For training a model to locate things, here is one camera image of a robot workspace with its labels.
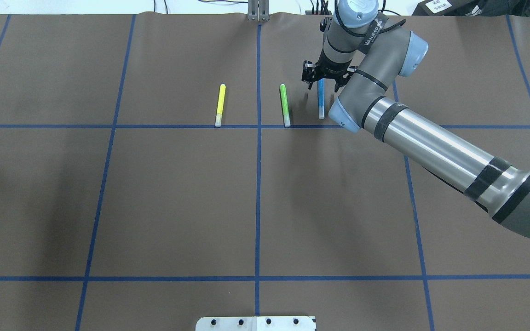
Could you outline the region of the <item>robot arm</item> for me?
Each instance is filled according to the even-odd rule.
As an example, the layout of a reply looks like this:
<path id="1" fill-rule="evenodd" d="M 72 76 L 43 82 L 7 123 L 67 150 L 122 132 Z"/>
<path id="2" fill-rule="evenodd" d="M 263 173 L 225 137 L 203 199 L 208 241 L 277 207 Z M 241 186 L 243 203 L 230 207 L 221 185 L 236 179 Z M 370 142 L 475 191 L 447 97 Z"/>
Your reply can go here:
<path id="1" fill-rule="evenodd" d="M 337 0 L 320 23 L 322 50 L 303 63 L 309 87 L 336 82 L 339 96 L 328 115 L 350 132 L 366 130 L 376 140 L 416 161 L 462 193 L 490 218 L 530 239 L 530 170 L 514 167 L 386 96 L 396 77 L 408 77 L 428 43 L 379 11 L 375 0 Z"/>

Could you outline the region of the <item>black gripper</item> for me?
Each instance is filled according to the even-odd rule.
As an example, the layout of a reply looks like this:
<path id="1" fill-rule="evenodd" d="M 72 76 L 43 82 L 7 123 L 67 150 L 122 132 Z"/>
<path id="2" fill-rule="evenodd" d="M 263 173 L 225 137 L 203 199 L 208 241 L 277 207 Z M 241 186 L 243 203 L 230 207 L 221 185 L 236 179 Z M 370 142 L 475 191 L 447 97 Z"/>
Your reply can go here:
<path id="1" fill-rule="evenodd" d="M 332 61 L 322 51 L 317 63 L 307 60 L 303 62 L 301 81 L 306 82 L 311 89 L 315 82 L 331 79 L 335 81 L 334 92 L 338 92 L 340 88 L 346 86 L 357 69 L 357 66 L 351 66 L 350 61 L 346 63 Z"/>

